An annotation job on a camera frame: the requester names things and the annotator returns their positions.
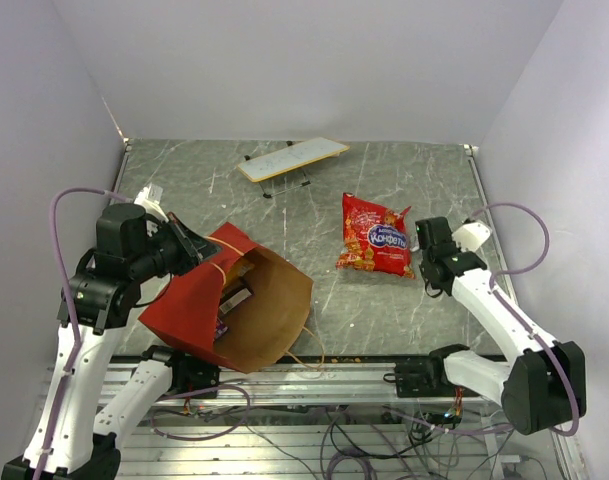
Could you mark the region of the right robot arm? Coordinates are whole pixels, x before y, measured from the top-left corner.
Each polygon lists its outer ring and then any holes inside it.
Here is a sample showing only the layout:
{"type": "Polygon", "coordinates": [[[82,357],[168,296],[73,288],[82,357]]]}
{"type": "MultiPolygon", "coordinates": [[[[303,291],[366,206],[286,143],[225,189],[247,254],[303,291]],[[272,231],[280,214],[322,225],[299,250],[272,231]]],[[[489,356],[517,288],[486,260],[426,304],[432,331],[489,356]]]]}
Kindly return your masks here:
{"type": "Polygon", "coordinates": [[[499,405],[523,435],[551,429],[572,436],[586,413],[585,354],[540,328],[497,285],[474,247],[456,239],[448,220],[415,223],[426,288],[468,310],[500,348],[492,361],[469,347],[450,345],[430,353],[426,387],[443,396],[463,387],[499,405]]]}

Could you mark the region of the brown m&m's pack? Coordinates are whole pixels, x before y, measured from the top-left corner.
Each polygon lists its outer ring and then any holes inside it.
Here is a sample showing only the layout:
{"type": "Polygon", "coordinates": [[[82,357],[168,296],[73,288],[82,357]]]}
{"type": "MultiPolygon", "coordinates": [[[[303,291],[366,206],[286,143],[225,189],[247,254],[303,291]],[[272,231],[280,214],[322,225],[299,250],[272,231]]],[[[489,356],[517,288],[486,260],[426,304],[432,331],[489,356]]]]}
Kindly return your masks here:
{"type": "Polygon", "coordinates": [[[241,303],[253,296],[253,291],[244,279],[236,280],[226,287],[221,295],[218,313],[226,316],[241,303]]]}

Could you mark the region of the red and brown paper bag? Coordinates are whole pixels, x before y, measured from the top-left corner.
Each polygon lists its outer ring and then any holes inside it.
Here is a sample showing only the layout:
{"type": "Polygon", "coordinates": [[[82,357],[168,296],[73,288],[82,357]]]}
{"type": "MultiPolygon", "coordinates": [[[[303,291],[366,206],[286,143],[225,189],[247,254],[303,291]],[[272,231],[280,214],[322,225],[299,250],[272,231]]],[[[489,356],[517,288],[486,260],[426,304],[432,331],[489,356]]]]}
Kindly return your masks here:
{"type": "Polygon", "coordinates": [[[313,280],[231,223],[209,237],[221,251],[190,273],[176,275],[140,322],[165,344],[242,373],[271,366],[305,331],[313,280]],[[244,279],[253,296],[226,316],[218,307],[226,273],[239,258],[255,268],[244,279]]]}

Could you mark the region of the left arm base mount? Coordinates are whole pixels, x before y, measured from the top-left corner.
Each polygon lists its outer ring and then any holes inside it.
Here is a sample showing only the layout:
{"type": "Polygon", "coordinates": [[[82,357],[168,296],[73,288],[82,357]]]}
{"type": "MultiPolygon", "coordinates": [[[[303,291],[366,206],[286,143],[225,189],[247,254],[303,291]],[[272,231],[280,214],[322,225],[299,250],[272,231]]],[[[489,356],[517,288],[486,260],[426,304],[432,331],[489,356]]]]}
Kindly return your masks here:
{"type": "Polygon", "coordinates": [[[219,385],[221,369],[200,359],[186,357],[173,367],[170,393],[206,390],[219,385]]]}

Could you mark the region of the red candy bag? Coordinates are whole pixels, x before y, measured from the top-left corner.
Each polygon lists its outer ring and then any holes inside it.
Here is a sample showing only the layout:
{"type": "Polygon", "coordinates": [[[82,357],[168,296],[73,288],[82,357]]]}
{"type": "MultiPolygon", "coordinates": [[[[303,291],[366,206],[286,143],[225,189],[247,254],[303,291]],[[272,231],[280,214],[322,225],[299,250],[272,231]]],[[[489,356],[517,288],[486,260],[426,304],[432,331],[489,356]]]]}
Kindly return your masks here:
{"type": "Polygon", "coordinates": [[[342,196],[344,250],[336,267],[414,279],[405,221],[410,210],[408,206],[396,212],[345,192],[342,196]]]}

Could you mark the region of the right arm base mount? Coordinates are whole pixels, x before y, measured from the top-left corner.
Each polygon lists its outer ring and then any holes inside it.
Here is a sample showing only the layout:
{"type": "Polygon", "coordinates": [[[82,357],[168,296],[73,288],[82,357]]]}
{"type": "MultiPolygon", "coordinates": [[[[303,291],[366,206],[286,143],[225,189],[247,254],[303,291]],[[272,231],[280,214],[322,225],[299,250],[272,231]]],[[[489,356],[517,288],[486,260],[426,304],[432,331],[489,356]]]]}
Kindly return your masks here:
{"type": "Polygon", "coordinates": [[[441,382],[425,361],[396,363],[383,380],[394,386],[401,399],[446,398],[454,393],[454,388],[441,382]]]}

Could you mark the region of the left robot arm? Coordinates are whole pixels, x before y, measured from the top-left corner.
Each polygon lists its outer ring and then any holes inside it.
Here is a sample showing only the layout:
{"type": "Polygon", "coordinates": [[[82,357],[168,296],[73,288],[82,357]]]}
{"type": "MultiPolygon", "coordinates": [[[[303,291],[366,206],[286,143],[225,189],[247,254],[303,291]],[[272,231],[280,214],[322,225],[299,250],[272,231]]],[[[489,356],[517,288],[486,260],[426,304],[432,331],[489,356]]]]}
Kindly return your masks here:
{"type": "Polygon", "coordinates": [[[44,411],[24,453],[6,463],[4,479],[113,479],[121,445],[162,396],[187,387],[185,355],[151,347],[135,373],[100,408],[105,375],[141,286],[180,277],[220,248],[172,213],[135,203],[107,206],[96,222],[96,245],[67,279],[58,312],[58,350],[44,411]]]}

